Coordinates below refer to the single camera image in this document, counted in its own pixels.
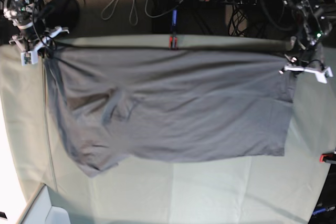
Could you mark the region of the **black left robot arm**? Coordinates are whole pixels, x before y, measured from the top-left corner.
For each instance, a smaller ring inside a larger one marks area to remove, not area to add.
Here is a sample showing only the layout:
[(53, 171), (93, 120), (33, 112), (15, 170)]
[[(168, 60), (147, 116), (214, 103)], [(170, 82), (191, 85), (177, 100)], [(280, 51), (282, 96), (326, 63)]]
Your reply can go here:
[(283, 0), (283, 3), (294, 14), (297, 33), (293, 36), (293, 45), (299, 50), (283, 71), (311, 73), (319, 82), (326, 83), (333, 73), (324, 63), (320, 43), (329, 34), (332, 25), (324, 14), (322, 4), (319, 0)]

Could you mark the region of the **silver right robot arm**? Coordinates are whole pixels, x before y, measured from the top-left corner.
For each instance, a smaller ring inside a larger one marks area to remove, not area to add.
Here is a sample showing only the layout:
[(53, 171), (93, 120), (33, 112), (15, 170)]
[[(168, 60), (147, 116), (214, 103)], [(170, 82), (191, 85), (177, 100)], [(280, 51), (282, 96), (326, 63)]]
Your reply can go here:
[(24, 56), (38, 54), (41, 50), (53, 52), (57, 46), (54, 38), (68, 30), (62, 27), (48, 28), (43, 11), (44, 0), (4, 0), (3, 15), (17, 27), (20, 33), (13, 35), (10, 44), (16, 44)]

